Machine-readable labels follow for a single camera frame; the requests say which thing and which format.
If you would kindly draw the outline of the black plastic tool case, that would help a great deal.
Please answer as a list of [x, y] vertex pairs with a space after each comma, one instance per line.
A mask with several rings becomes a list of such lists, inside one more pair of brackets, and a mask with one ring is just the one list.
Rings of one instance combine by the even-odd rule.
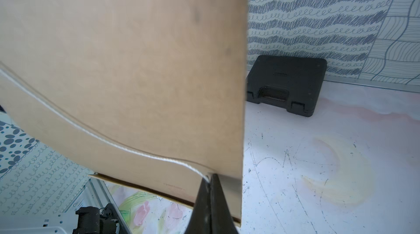
[[260, 55], [247, 76], [247, 101], [311, 117], [326, 70], [322, 58]]

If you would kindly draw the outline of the aluminium mounting rail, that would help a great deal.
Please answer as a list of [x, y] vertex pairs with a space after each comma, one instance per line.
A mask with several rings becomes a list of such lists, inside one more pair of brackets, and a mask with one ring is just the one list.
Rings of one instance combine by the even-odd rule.
[[69, 234], [130, 234], [104, 181], [90, 179], [64, 211]]

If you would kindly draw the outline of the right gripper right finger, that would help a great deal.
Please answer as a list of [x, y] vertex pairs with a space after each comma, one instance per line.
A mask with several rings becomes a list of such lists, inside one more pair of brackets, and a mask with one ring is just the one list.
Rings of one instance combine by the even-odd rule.
[[210, 181], [211, 234], [238, 234], [217, 174]]

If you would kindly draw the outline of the floral table mat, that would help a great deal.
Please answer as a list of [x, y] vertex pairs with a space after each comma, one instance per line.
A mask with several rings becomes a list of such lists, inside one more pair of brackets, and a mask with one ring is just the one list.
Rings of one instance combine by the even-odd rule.
[[325, 82], [310, 118], [246, 104], [242, 234], [417, 234], [420, 96]]

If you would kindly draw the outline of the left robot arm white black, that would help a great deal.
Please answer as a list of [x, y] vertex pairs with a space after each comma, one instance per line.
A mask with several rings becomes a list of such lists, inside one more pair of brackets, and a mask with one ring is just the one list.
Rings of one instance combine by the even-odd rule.
[[119, 220], [97, 207], [50, 215], [1, 216], [2, 234], [119, 234]]

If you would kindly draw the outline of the brown kraft file bag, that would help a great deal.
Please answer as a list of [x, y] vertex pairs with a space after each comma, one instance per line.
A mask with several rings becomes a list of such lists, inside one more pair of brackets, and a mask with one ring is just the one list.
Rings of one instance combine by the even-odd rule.
[[1, 0], [1, 106], [99, 178], [242, 219], [248, 0]]

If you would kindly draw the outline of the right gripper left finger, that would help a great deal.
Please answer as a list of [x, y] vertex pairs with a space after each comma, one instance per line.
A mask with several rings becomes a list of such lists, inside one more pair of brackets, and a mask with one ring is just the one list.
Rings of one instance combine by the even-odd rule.
[[211, 233], [211, 188], [210, 183], [202, 180], [185, 234]]

